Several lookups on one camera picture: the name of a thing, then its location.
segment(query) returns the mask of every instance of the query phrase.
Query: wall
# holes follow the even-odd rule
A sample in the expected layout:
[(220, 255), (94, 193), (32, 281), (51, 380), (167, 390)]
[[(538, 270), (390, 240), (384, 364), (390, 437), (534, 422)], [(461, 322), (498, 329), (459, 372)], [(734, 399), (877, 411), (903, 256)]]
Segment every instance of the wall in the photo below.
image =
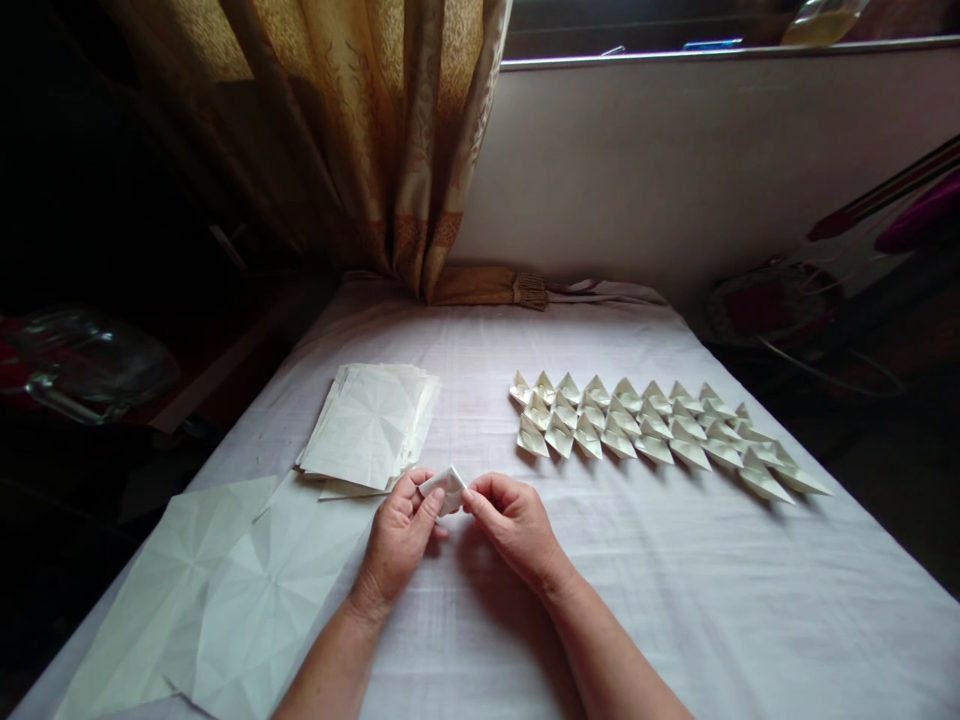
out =
[(958, 78), (958, 47), (505, 68), (451, 261), (642, 282), (697, 325), (716, 280), (960, 132)]

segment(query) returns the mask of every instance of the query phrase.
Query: white paper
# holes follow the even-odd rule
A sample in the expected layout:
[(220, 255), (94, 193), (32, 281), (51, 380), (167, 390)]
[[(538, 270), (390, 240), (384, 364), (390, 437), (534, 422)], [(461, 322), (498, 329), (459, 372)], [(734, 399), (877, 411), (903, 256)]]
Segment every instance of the white paper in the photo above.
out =
[(640, 406), (640, 415), (637, 417), (640, 421), (640, 432), (644, 435), (660, 438), (661, 440), (672, 440), (673, 433), (660, 417), (660, 413), (653, 406), (653, 402), (647, 398)]
[(73, 676), (58, 720), (87, 720), (175, 693), (158, 669), (167, 638), (249, 531), (275, 482), (264, 477), (170, 500)]
[(570, 404), (563, 391), (557, 392), (557, 399), (553, 401), (553, 412), (571, 430), (577, 426), (577, 420), (579, 419), (577, 409)]
[(783, 445), (774, 442), (777, 459), (780, 465), (774, 465), (773, 470), (783, 480), (784, 485), (802, 493), (812, 493), (814, 495), (830, 495), (833, 493), (821, 485), (810, 473), (800, 469), (800, 466), (794, 461)]
[(709, 383), (704, 383), (700, 388), (700, 403), (703, 405), (703, 411), (713, 415), (719, 415), (724, 420), (736, 420), (737, 414), (727, 407), (727, 404), (710, 387)]
[(703, 431), (703, 428), (700, 427), (700, 423), (680, 404), (679, 398), (673, 401), (673, 417), (671, 419), (676, 420), (684, 430), (690, 433), (694, 440), (699, 440), (700, 442), (707, 441), (707, 434)]
[(707, 438), (714, 438), (726, 443), (743, 440), (742, 437), (725, 421), (718, 417), (710, 417), (706, 423), (700, 423)]
[(597, 435), (597, 429), (586, 415), (581, 415), (577, 422), (577, 429), (573, 431), (573, 438), (577, 445), (590, 457), (597, 460), (603, 457), (603, 448), (600, 445), (600, 436)]
[(618, 458), (635, 458), (637, 451), (626, 433), (620, 429), (620, 426), (612, 418), (607, 419), (607, 425), (600, 433), (600, 442), (610, 448), (610, 451)]
[(556, 414), (550, 416), (550, 424), (547, 425), (543, 437), (561, 457), (570, 457), (570, 451), (573, 450), (573, 431)]
[(703, 405), (700, 404), (700, 401), (688, 393), (687, 389), (681, 385), (679, 381), (673, 384), (669, 399), (674, 402), (674, 405), (676, 405), (676, 402), (679, 400), (680, 404), (693, 415), (699, 415), (703, 412)]
[(541, 372), (537, 382), (533, 386), (533, 392), (540, 396), (540, 399), (549, 407), (557, 397), (557, 391), (547, 377), (546, 372)]
[(583, 389), (583, 400), (587, 398), (590, 398), (590, 400), (593, 401), (593, 405), (601, 410), (606, 409), (607, 405), (610, 404), (610, 393), (607, 392), (603, 383), (600, 382), (599, 375), (594, 375), (593, 379), (588, 382), (587, 386)]
[(442, 470), (432, 478), (422, 483), (419, 488), (420, 495), (426, 498), (433, 492), (434, 488), (443, 488), (443, 505), (440, 508), (440, 517), (449, 515), (463, 507), (463, 491), (466, 489), (463, 479), (457, 472), (457, 469), (451, 465), (446, 470)]
[(763, 461), (757, 457), (753, 448), (747, 448), (743, 454), (743, 469), (740, 477), (753, 492), (767, 500), (795, 505), (793, 498), (778, 483)]
[(620, 397), (617, 395), (614, 395), (610, 401), (610, 410), (607, 413), (607, 417), (608, 419), (613, 419), (617, 426), (627, 435), (640, 434), (640, 426), (637, 424), (637, 421), (633, 419), (633, 415), (627, 412), (627, 409), (620, 401)]
[(520, 371), (517, 370), (517, 374), (513, 378), (513, 386), (510, 388), (510, 397), (520, 403), (520, 407), (526, 407), (532, 396), (533, 390), (527, 384), (527, 381), (523, 379)]
[(738, 453), (730, 443), (724, 440), (712, 437), (702, 443), (701, 447), (710, 459), (718, 465), (735, 470), (743, 467), (740, 453)]
[(753, 420), (750, 418), (750, 413), (747, 411), (746, 403), (740, 403), (737, 405), (737, 409), (734, 412), (736, 412), (738, 418), (741, 420), (746, 420), (748, 423), (753, 425)]
[(577, 387), (573, 378), (570, 377), (570, 373), (564, 375), (563, 380), (557, 385), (557, 395), (565, 398), (567, 403), (572, 406), (579, 405), (580, 400), (583, 399), (583, 393), (580, 392), (580, 388)]
[(350, 366), (304, 451), (301, 469), (383, 490), (404, 470), (427, 390), (425, 376), (413, 370)]
[(649, 404), (661, 415), (668, 415), (671, 410), (670, 401), (663, 394), (663, 390), (657, 385), (656, 380), (651, 380), (641, 396), (644, 400), (649, 400)]
[(550, 423), (550, 408), (547, 407), (543, 399), (536, 393), (530, 403), (523, 409), (524, 416), (537, 426), (541, 432), (547, 429)]
[(380, 498), (269, 508), (185, 612), (160, 661), (164, 676), (216, 718), (266, 720), (348, 555)]
[(632, 413), (639, 412), (643, 398), (634, 389), (627, 378), (623, 378), (613, 389), (613, 396), (620, 401), (624, 408)]
[(670, 432), (673, 434), (673, 440), (670, 440), (670, 449), (688, 467), (713, 470), (713, 466), (710, 465), (710, 461), (703, 452), (703, 448), (700, 447), (700, 443), (677, 422), (677, 418), (670, 420)]
[(578, 412), (581, 417), (589, 420), (590, 424), (597, 428), (597, 430), (602, 430), (603, 426), (607, 424), (607, 418), (603, 414), (603, 409), (597, 405), (597, 401), (594, 400), (594, 395), (586, 390), (583, 393), (583, 401), (580, 403)]
[(520, 416), (520, 430), (517, 432), (517, 445), (534, 455), (550, 457), (547, 443), (540, 434), (540, 430), (526, 415)]
[(667, 443), (659, 438), (639, 435), (633, 438), (633, 446), (658, 465), (673, 465), (673, 453)]
[(758, 442), (756, 440), (747, 440), (747, 446), (753, 450), (753, 454), (770, 467), (779, 467), (783, 465), (780, 458), (777, 457), (776, 440)]

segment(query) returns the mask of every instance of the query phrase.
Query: curtain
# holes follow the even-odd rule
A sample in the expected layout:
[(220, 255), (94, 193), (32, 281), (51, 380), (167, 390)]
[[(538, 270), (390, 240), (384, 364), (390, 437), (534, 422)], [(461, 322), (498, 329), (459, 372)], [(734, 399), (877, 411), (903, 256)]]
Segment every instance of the curtain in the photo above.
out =
[(429, 303), (545, 307), (535, 275), (445, 268), (512, 0), (101, 2), (171, 158), (270, 244)]

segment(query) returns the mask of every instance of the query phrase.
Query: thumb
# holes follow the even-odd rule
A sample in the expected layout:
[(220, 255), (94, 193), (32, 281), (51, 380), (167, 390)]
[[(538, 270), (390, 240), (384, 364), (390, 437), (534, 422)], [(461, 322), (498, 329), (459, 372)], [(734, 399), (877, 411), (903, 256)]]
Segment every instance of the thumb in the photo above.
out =
[(503, 515), (476, 490), (464, 490), (461, 498), (464, 510), (479, 520), (484, 530), (492, 530), (503, 520)]
[(413, 516), (413, 532), (423, 540), (424, 546), (430, 539), (433, 526), (437, 524), (437, 518), (440, 517), (440, 508), (443, 507), (445, 494), (443, 488), (434, 488), (433, 492), (420, 503), (417, 514)]

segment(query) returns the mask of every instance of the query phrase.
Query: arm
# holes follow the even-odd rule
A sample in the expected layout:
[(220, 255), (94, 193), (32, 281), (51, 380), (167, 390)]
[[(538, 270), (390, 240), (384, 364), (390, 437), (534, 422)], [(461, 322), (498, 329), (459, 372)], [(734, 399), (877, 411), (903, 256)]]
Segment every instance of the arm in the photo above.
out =
[(691, 717), (563, 552), (536, 490), (490, 473), (471, 483), (463, 499), (553, 618), (591, 718)]
[(416, 571), (436, 524), (443, 490), (422, 500), (417, 486), (433, 475), (413, 470), (377, 510), (357, 581), (317, 636), (274, 720), (355, 718), (370, 681), (373, 656), (394, 603)]

